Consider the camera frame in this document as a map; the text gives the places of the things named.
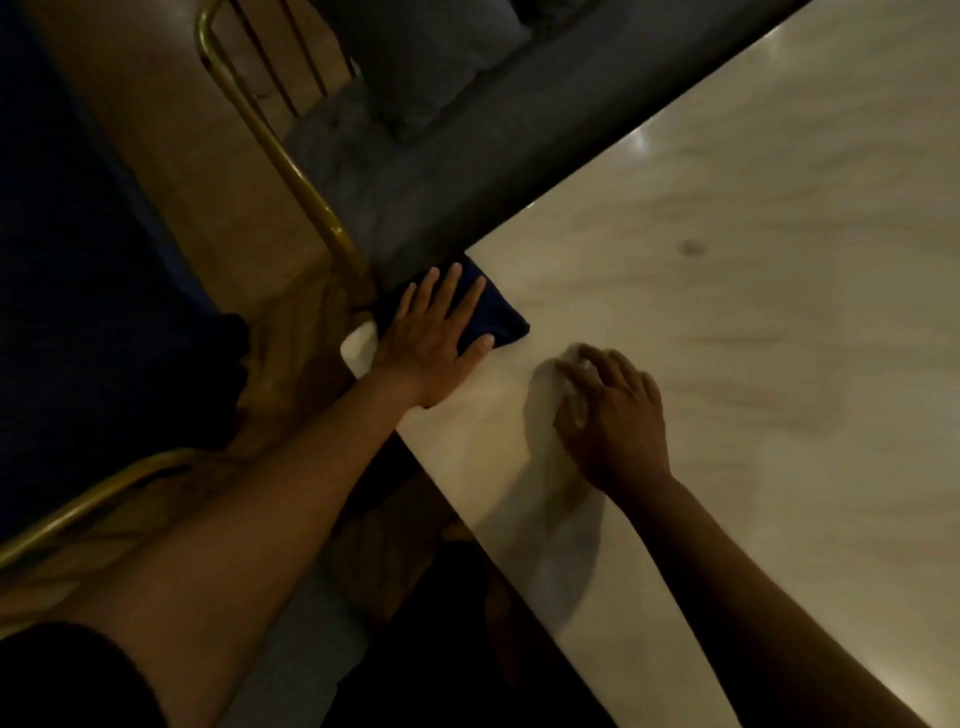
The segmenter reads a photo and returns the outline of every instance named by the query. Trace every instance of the forearm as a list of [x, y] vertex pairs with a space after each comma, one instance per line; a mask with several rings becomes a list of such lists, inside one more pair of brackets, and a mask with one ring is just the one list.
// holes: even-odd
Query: forearm
[[632, 483], [622, 507], [741, 723], [922, 726], [730, 539], [679, 482]]
[[375, 373], [53, 615], [112, 638], [171, 725], [216, 720], [347, 496], [410, 406]]

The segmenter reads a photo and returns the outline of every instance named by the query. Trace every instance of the black sleeve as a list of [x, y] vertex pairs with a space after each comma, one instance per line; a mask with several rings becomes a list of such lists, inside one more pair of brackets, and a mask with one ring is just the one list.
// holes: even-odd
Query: black sleeve
[[0, 641], [6, 725], [166, 726], [150, 685], [103, 635], [79, 624], [37, 624]]

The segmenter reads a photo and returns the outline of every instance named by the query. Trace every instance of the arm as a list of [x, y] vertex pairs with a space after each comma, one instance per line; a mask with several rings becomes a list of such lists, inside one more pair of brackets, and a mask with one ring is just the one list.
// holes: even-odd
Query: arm
[[744, 726], [924, 726], [737, 546], [670, 473], [660, 390], [619, 352], [558, 362], [588, 403], [555, 427], [634, 525]]
[[111, 638], [151, 684], [170, 725], [210, 725], [326, 541], [347, 496], [411, 407], [450, 394], [492, 348], [456, 345], [478, 280], [446, 318], [451, 268], [406, 292], [371, 372], [215, 499], [68, 597], [51, 615]]

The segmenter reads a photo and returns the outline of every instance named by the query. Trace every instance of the dark blue fabric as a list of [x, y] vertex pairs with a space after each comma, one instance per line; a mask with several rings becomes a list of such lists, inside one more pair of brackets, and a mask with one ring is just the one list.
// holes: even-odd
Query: dark blue fabric
[[[453, 303], [450, 305], [451, 310], [463, 299], [473, 282], [480, 276], [485, 275], [479, 266], [466, 255], [460, 255], [451, 260], [441, 268], [441, 271], [445, 272], [453, 263], [460, 263], [464, 271], [457, 283], [457, 291], [453, 296]], [[403, 282], [373, 304], [373, 318], [376, 320], [376, 329], [380, 336], [383, 336], [387, 328], [390, 327], [396, 313], [396, 307], [399, 306], [400, 299], [403, 297], [403, 292], [407, 286], [410, 285], [411, 281], [419, 283], [423, 280], [423, 276], [424, 273], [420, 273]], [[487, 285], [484, 287], [480, 301], [473, 312], [473, 318], [470, 319], [470, 323], [464, 329], [463, 336], [457, 343], [457, 349], [460, 353], [465, 352], [470, 344], [485, 333], [493, 334], [493, 347], [497, 349], [522, 339], [529, 331], [530, 325], [526, 319], [507, 303], [507, 300], [496, 289], [493, 281], [487, 278]]]
[[0, 0], [0, 540], [130, 463], [229, 438], [247, 326]]

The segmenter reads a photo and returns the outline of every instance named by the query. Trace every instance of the marble table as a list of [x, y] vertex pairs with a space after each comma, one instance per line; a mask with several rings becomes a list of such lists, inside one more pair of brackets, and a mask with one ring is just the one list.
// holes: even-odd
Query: marble table
[[953, 0], [814, 0], [469, 251], [531, 334], [399, 434], [621, 726], [735, 719], [553, 435], [579, 340], [658, 378], [676, 475], [762, 567], [960, 725], [958, 37]]

